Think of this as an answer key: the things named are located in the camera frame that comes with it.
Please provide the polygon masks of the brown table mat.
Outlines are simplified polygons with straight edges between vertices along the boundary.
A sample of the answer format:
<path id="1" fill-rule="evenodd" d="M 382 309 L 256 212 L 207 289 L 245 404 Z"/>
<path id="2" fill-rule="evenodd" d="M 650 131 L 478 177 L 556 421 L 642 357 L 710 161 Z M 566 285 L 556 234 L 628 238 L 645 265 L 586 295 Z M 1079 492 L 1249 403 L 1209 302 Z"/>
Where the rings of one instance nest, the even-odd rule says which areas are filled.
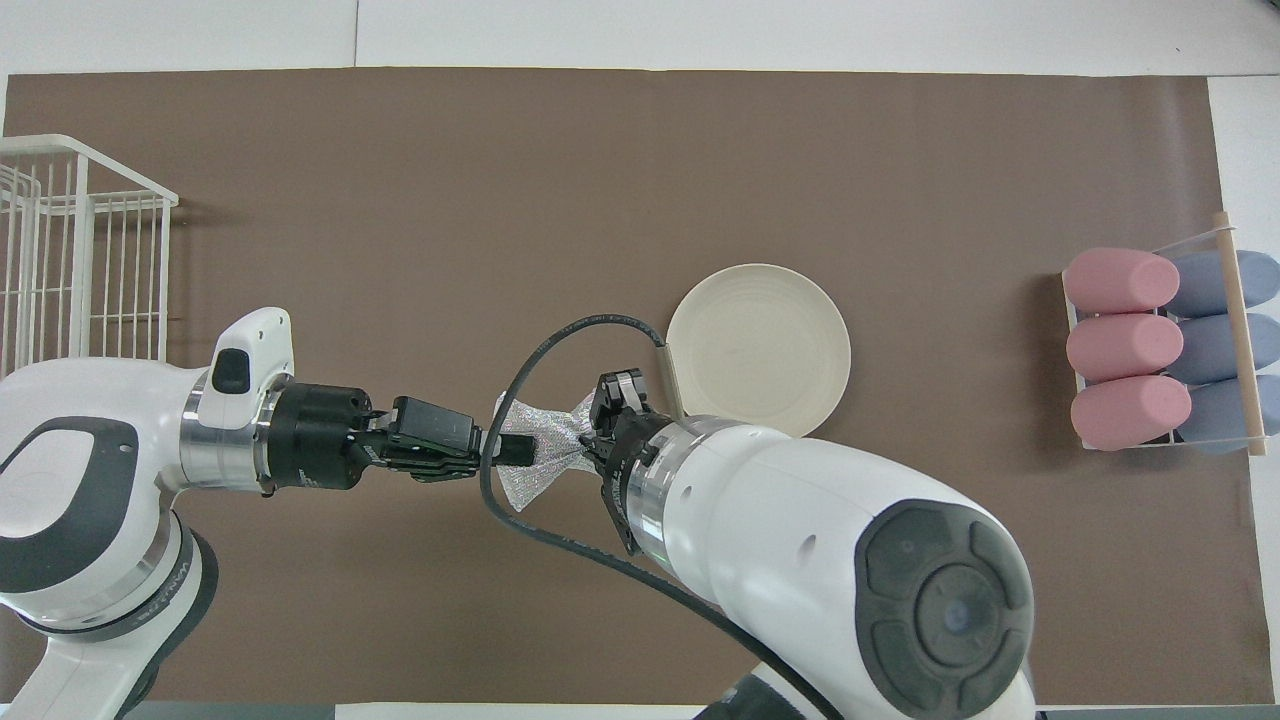
<path id="1" fill-rule="evenodd" d="M 6 100 L 9 135 L 179 195 L 184 365 L 280 306 L 303 380 L 485 421 L 571 320 L 662 328 L 722 268 L 800 272 L 852 346 L 820 437 L 1010 529 L 1041 702 L 1274 698 L 1245 454 L 1092 452 L 1069 419 L 1059 273 L 1222 206 L 1203 79 L 383 68 L 24 76 Z M 154 701 L 700 706 L 754 664 L 471 480 L 178 503 L 221 578 Z"/>

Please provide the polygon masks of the cream round plate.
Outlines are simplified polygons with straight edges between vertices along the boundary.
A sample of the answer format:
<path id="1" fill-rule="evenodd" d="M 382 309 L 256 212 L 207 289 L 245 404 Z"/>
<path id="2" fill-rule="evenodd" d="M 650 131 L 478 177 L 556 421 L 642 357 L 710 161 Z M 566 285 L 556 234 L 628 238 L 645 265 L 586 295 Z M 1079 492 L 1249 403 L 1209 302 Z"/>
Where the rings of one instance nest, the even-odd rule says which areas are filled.
<path id="1" fill-rule="evenodd" d="M 833 300 L 788 268 L 719 270 L 681 300 L 666 334 L 682 409 L 808 436 L 845 395 L 852 350 Z"/>

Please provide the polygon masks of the silver glitter sponge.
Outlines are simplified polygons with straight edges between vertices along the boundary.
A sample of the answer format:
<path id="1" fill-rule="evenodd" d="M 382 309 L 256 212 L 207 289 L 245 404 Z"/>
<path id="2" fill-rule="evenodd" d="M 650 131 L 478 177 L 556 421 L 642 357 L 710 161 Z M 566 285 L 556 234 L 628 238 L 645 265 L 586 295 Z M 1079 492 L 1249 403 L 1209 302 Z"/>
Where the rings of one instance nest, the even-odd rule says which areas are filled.
<path id="1" fill-rule="evenodd" d="M 594 393 L 570 411 L 532 407 L 515 400 L 500 425 L 494 464 L 506 497 L 517 512 L 567 470 L 593 471 L 581 438 L 593 434 Z"/>

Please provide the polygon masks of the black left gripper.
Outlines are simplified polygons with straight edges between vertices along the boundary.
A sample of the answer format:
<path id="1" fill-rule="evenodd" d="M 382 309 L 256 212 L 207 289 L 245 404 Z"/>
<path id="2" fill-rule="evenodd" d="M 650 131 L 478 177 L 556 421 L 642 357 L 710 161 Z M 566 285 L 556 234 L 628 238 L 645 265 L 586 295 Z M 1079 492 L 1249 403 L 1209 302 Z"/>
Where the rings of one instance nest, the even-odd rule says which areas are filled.
<path id="1" fill-rule="evenodd" d="M 269 419 L 265 441 L 265 491 L 302 487 L 351 489 L 369 466 L 406 473 L 421 483 L 475 477 L 489 432 L 462 413 L 408 396 L 372 418 L 369 395 L 360 388 L 288 383 Z M 401 452 L 365 448 L 367 429 Z M 445 454 L 467 454 L 463 457 Z"/>

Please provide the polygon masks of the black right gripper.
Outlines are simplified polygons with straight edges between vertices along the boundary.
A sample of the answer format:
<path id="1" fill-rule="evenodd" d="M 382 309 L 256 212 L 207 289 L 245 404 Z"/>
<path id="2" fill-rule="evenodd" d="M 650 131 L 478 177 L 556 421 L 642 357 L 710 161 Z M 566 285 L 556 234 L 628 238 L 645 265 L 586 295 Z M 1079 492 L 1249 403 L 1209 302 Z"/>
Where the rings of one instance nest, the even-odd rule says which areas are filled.
<path id="1" fill-rule="evenodd" d="M 585 468 L 602 477 L 603 502 L 628 556 L 640 551 L 627 518 L 628 483 L 636 466 L 649 468 L 657 459 L 652 439 L 668 425 L 666 415 L 650 413 L 646 400 L 639 368 L 603 373 L 591 400 L 591 427 L 579 433 Z"/>

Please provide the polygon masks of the pink plastic cup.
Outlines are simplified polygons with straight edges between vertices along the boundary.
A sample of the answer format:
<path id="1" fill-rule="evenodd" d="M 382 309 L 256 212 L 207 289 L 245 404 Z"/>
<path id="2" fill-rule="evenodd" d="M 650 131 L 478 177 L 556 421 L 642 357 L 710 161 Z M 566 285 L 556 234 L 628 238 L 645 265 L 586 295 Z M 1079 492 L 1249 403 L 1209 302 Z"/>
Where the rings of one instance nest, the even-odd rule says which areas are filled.
<path id="1" fill-rule="evenodd" d="M 1189 389 L 1166 375 L 1135 375 L 1084 388 L 1070 418 L 1085 445 L 1116 451 L 1143 445 L 1179 428 L 1190 415 Z"/>
<path id="2" fill-rule="evenodd" d="M 1066 300 L 1082 313 L 1144 313 L 1174 299 L 1180 272 L 1153 252 L 1100 247 L 1075 256 L 1062 283 Z"/>
<path id="3" fill-rule="evenodd" d="M 1089 383 L 1155 374 L 1175 363 L 1183 348 L 1178 324 L 1149 313 L 1085 319 L 1066 342 L 1068 361 Z"/>

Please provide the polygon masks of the white cup rack wooden rod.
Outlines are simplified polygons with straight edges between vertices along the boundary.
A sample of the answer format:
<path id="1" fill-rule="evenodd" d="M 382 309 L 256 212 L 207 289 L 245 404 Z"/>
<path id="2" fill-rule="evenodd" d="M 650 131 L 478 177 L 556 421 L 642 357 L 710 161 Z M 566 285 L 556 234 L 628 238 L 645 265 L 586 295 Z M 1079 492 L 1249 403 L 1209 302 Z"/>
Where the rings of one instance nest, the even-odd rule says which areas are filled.
<path id="1" fill-rule="evenodd" d="M 1238 377 L 1235 377 L 1235 378 L 1238 378 L 1240 380 L 1240 383 L 1242 383 L 1240 388 L 1242 388 L 1243 407 L 1244 407 L 1244 415 L 1245 415 L 1245 427 L 1247 427 L 1247 433 L 1248 433 L 1248 446 L 1245 448 L 1236 448 L 1234 451 L 1245 451 L 1245 452 L 1248 452 L 1252 456 L 1263 456 L 1263 455 L 1266 455 L 1268 452 L 1268 442 L 1271 441 L 1271 438 L 1274 438 L 1275 436 L 1277 436 L 1280 433 L 1276 433 L 1275 436 L 1270 436 L 1270 437 L 1267 437 L 1265 434 L 1263 416 L 1262 416 L 1262 410 L 1261 410 L 1261 406 L 1260 406 L 1260 391 L 1258 391 L 1258 384 L 1257 384 L 1256 377 L 1258 374 L 1271 374 L 1271 373 L 1268 373 L 1268 366 L 1262 368 L 1260 370 L 1256 370 L 1254 366 L 1253 366 L 1252 342 L 1251 342 L 1251 333 L 1249 333 L 1249 327 L 1248 327 L 1248 322 L 1247 322 L 1247 314 L 1248 313 L 1260 313 L 1260 311 L 1258 311 L 1258 306 L 1256 306 L 1256 307 L 1245 307 L 1245 305 L 1244 305 L 1240 270 L 1239 270 L 1239 266 L 1238 266 L 1238 263 L 1236 263 L 1236 251 L 1243 250 L 1243 249 L 1240 249 L 1240 246 L 1235 241 L 1234 233 L 1235 233 L 1235 228 L 1234 228 L 1234 224 L 1230 222 L 1228 214 L 1224 213 L 1224 211 L 1220 211 L 1220 213 L 1217 213 L 1215 215 L 1212 225 L 1206 232 L 1199 233 L 1199 234 L 1194 234 L 1194 236 L 1192 236 L 1188 240 L 1183 240 L 1183 241 L 1179 241 L 1179 242 L 1175 242 L 1175 243 L 1170 243 L 1170 245 L 1166 245 L 1166 246 L 1164 246 L 1161 249 L 1156 249 L 1153 251 L 1146 251 L 1146 252 L 1153 252 L 1156 255 L 1160 255 L 1162 258 L 1169 259 L 1170 261 L 1172 261 L 1175 258 L 1185 256 L 1185 255 L 1192 254 L 1192 252 L 1203 252 L 1203 251 L 1217 251 L 1219 252 L 1221 266 L 1222 266 L 1222 275 L 1224 275 L 1224 282 L 1225 282 L 1225 288 L 1226 288 L 1226 296 L 1228 296 L 1228 313 L 1226 313 L 1226 315 L 1230 316 L 1231 332 L 1233 332 L 1234 342 L 1235 342 L 1236 370 L 1238 370 Z M 1060 273 L 1059 283 L 1060 283 L 1060 287 L 1061 287 L 1061 291 L 1062 291 L 1062 296 L 1065 299 L 1066 318 L 1068 318 L 1068 334 L 1070 333 L 1071 329 L 1074 329 L 1076 327 L 1076 324 L 1079 322 L 1083 322 L 1083 320 L 1093 318 L 1093 316 L 1115 315 L 1115 314 L 1092 314 L 1092 313 L 1082 313 L 1082 311 L 1079 311 L 1075 307 L 1075 305 L 1073 305 L 1065 297 L 1064 283 L 1062 283 L 1062 277 L 1064 277 L 1065 270 L 1066 269 L 1064 269 Z M 1181 322 L 1184 319 L 1194 319 L 1194 318 L 1179 318 L 1179 316 L 1174 316 L 1171 313 L 1167 311 L 1167 309 L 1166 309 L 1167 304 L 1165 304 L 1164 306 L 1156 307 L 1155 310 L 1149 310 L 1149 311 L 1144 311 L 1144 313 L 1149 313 L 1149 314 L 1156 314 L 1156 315 L 1160 315 L 1160 316 L 1165 316 L 1169 320 L 1174 322 L 1175 324 L 1178 324 L 1179 322 Z M 1074 398 L 1084 388 L 1098 384 L 1098 383 L 1089 383 L 1082 375 L 1079 375 L 1073 368 L 1071 368 L 1071 372 L 1073 372 L 1074 382 L 1075 382 L 1075 396 L 1074 396 Z M 1149 374 L 1149 375 L 1166 375 L 1166 377 L 1170 377 L 1166 373 L 1166 368 L 1162 369 L 1162 370 L 1160 370 L 1160 372 L 1156 372 L 1155 374 Z M 1184 384 L 1184 386 L 1189 389 L 1189 393 L 1190 393 L 1192 389 L 1194 389 L 1197 387 L 1201 387 L 1201 386 L 1189 386 L 1189 384 Z M 1080 443 L 1082 443 L 1082 446 L 1084 448 L 1094 450 L 1094 451 L 1101 451 L 1101 450 L 1097 450 L 1097 448 L 1092 448 L 1089 445 L 1085 445 L 1079 436 L 1076 436 L 1076 437 L 1078 437 L 1078 439 L 1080 441 Z M 1129 448 L 1121 448 L 1121 450 L 1130 450 L 1130 448 L 1171 448 L 1171 447 L 1189 447 L 1189 448 L 1198 450 L 1196 446 L 1197 446 L 1197 443 L 1185 442 L 1185 441 L 1180 439 L 1179 436 L 1178 436 L 1178 428 L 1176 428 L 1176 429 L 1171 430 L 1170 433 L 1167 433 L 1166 436 L 1161 436 L 1161 437 L 1158 437 L 1156 439 L 1152 439 L 1149 442 L 1146 442 L 1143 445 L 1133 446 L 1133 447 L 1129 447 Z"/>

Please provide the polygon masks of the blue plastic cup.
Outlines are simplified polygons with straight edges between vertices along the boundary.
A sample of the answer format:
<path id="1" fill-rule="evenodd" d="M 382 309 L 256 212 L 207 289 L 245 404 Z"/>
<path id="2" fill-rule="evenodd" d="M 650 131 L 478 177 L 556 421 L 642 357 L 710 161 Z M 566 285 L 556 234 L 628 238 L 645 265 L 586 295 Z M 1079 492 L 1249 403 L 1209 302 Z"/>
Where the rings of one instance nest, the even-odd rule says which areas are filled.
<path id="1" fill-rule="evenodd" d="M 1280 433 L 1280 375 L 1258 374 L 1260 406 L 1267 437 Z M 1206 454 L 1229 454 L 1248 446 L 1240 380 L 1233 378 L 1190 391 L 1192 409 L 1178 428 L 1185 442 Z"/>
<path id="2" fill-rule="evenodd" d="M 1280 322 L 1262 313 L 1248 313 L 1253 366 L 1256 370 L 1280 360 Z M 1184 319 L 1178 323 L 1183 351 L 1166 368 L 1170 377 L 1189 386 L 1204 386 L 1238 377 L 1235 342 L 1226 314 Z"/>
<path id="3" fill-rule="evenodd" d="M 1280 293 L 1280 261 L 1266 252 L 1236 251 L 1245 307 L 1256 307 Z M 1217 251 L 1192 252 L 1175 258 L 1180 275 L 1178 292 L 1166 305 L 1179 318 L 1201 318 L 1228 313 L 1228 296 Z"/>

